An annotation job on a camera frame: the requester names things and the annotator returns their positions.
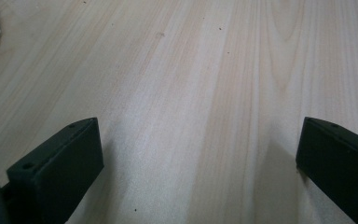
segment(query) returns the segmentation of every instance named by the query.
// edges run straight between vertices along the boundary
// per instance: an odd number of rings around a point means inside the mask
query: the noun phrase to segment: light wood surface
[[[305,116],[358,133],[358,1],[0,0],[0,185],[98,117],[68,223],[352,223],[296,171]]]

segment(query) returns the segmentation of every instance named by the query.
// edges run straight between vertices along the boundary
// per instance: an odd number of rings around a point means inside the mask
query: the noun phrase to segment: wooden table
[[[98,117],[68,223],[352,223],[296,170],[305,116],[358,133],[358,1],[0,0],[0,185]]]

